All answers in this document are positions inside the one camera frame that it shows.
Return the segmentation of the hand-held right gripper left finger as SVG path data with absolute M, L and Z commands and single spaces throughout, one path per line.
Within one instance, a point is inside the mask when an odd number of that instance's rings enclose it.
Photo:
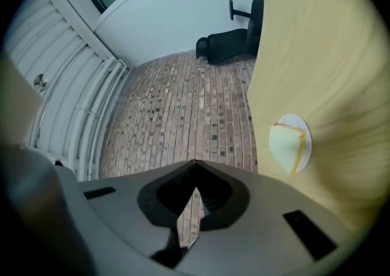
M 83 237 L 96 276 L 195 276 L 184 259 L 178 218 L 195 189 L 194 160 L 122 177 L 80 182 Z

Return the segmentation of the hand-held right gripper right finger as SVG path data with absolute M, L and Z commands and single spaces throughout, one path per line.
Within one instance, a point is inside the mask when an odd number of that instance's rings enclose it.
M 176 266 L 183 274 L 329 276 L 367 234 L 276 179 L 210 161 L 194 173 L 205 216 Z

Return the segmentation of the light wooden table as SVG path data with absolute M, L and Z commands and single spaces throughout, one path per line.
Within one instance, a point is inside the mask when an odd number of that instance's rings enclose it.
M 247 92 L 258 172 L 368 228 L 390 197 L 390 33 L 371 0 L 264 0 Z M 307 124 L 312 153 L 289 176 L 271 155 L 286 114 Z

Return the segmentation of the black office chair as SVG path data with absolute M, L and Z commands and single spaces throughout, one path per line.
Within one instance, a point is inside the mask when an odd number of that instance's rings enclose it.
M 230 19 L 242 16 L 249 19 L 246 29 L 211 34 L 198 39 L 196 58 L 204 57 L 210 65 L 224 62 L 237 55 L 257 55 L 264 15 L 264 0 L 253 0 L 251 12 L 236 10 L 233 1 L 229 1 Z

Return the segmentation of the pale sandwich slice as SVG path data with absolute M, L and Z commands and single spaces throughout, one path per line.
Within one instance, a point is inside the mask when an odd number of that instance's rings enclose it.
M 305 151 L 306 131 L 276 123 L 269 131 L 269 150 L 288 175 L 294 175 Z

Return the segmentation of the round metal ceiling fixture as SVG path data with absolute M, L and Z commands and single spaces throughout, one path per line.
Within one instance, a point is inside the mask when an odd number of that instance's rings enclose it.
M 48 77 L 45 74 L 39 74 L 34 78 L 34 89 L 37 93 L 46 90 L 48 86 Z

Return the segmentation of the white round plate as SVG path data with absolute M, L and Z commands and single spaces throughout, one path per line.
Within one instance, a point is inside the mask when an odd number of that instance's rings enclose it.
M 311 151 L 312 151 L 312 138 L 311 133 L 309 130 L 309 127 L 307 126 L 306 122 L 298 115 L 288 113 L 286 115 L 283 115 L 278 122 L 279 124 L 287 124 L 293 127 L 297 127 L 300 129 L 304 129 L 306 131 L 306 138 L 305 138 L 305 151 L 303 153 L 302 159 L 300 161 L 298 170 L 295 174 L 302 171 L 306 165 L 308 164 L 310 158 L 311 158 Z

